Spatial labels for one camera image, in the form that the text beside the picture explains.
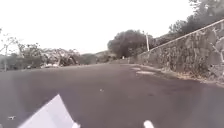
road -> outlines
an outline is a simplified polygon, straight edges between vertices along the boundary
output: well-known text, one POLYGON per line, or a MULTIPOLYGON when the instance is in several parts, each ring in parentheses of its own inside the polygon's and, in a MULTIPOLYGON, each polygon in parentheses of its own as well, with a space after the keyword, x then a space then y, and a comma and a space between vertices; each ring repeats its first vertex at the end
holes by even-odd
POLYGON ((17 127, 56 94, 82 128, 142 128, 145 120, 156 128, 224 128, 223 88, 115 64, 0 73, 0 124, 17 127))

